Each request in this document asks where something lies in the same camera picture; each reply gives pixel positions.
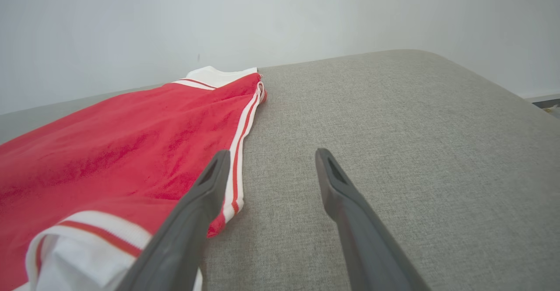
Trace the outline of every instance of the white wall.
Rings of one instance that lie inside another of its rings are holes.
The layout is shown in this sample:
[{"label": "white wall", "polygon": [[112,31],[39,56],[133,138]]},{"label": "white wall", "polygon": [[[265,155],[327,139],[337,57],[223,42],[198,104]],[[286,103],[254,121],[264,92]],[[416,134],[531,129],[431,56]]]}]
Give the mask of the white wall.
[{"label": "white wall", "polygon": [[414,48],[560,93],[560,0],[0,0],[0,114],[220,70]]}]

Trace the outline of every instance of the red and white jersey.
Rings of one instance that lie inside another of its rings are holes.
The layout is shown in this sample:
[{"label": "red and white jersey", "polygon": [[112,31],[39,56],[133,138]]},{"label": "red and white jersey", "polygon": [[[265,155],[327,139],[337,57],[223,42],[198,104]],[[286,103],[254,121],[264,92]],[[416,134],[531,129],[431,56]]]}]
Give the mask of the red and white jersey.
[{"label": "red and white jersey", "polygon": [[95,285],[59,290],[114,289],[212,156],[229,149],[224,207],[208,236],[219,233],[243,207],[243,140],[264,100],[256,68],[205,67],[0,145],[0,291],[50,289],[48,277],[65,270]]}]

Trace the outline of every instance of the gray fabric surface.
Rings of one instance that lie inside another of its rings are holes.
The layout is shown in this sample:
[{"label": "gray fabric surface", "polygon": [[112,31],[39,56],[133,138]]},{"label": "gray fabric surface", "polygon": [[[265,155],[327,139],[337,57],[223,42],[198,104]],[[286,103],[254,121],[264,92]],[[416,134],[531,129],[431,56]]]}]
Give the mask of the gray fabric surface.
[{"label": "gray fabric surface", "polygon": [[[350,288],[320,199],[318,147],[434,290],[558,289],[557,119],[418,50],[259,71],[269,95],[245,140],[245,205],[208,241],[205,290]],[[97,99],[0,116],[1,137]]]}]

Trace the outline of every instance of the baseboard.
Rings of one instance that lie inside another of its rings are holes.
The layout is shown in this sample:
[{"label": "baseboard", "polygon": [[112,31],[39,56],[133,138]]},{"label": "baseboard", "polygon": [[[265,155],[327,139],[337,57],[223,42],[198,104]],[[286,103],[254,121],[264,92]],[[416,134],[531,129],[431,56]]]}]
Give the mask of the baseboard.
[{"label": "baseboard", "polygon": [[560,93],[544,95],[544,96],[535,96],[532,98],[524,97],[524,99],[529,103],[543,102],[546,100],[556,100],[556,99],[560,99]]}]

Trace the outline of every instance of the red fabric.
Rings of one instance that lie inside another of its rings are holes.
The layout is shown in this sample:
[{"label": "red fabric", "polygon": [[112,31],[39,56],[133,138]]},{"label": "red fabric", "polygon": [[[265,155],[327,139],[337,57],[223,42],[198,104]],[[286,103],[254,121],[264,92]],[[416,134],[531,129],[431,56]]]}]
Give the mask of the red fabric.
[{"label": "red fabric", "polygon": [[[212,156],[230,149],[259,80],[119,95],[0,145],[0,291],[28,281],[33,237],[78,211],[156,233]],[[220,215],[209,235],[224,224]]]}]

